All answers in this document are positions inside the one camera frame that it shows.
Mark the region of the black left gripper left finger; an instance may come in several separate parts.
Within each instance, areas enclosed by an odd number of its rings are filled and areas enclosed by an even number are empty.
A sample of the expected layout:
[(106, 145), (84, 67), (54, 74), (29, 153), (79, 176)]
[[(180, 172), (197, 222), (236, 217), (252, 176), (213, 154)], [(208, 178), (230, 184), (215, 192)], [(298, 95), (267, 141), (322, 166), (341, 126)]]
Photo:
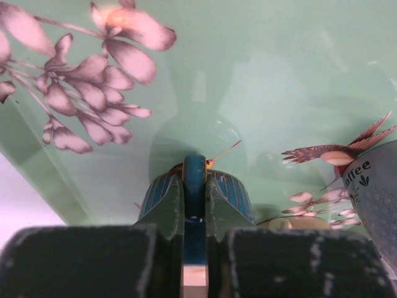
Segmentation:
[(153, 224), (25, 228), (1, 254), (1, 296), (181, 297), (181, 244)]

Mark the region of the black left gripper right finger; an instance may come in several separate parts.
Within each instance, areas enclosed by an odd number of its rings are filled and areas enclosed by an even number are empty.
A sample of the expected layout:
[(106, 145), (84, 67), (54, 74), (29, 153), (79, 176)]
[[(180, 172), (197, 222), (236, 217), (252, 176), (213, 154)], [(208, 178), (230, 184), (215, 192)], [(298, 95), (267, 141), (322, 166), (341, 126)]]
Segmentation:
[(396, 297), (373, 245), (355, 233), (234, 228), (216, 248), (209, 297)]

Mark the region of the dark blue mug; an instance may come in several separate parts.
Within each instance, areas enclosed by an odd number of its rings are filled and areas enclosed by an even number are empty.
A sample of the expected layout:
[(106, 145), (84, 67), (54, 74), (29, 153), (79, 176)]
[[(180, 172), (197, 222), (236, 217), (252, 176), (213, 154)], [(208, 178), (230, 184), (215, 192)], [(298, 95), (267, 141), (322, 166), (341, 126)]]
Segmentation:
[(222, 203), (231, 207), (237, 216), (232, 224), (239, 227), (255, 225), (251, 201), (243, 183), (233, 175), (212, 169), (213, 160), (203, 155), (187, 155), (182, 163), (155, 178), (150, 184), (140, 207), (139, 220), (145, 219), (166, 197), (171, 189), (171, 179), (182, 182), (184, 198), (184, 263), (205, 264), (205, 199), (207, 187), (215, 184), (215, 193)]

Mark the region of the light blue coffee mug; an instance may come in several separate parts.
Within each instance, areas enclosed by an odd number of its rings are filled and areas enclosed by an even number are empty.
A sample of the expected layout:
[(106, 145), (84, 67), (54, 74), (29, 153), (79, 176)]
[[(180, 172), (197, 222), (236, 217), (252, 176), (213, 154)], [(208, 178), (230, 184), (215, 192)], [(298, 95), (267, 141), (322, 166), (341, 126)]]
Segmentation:
[(360, 155), (342, 180), (370, 239), (396, 271), (396, 142)]

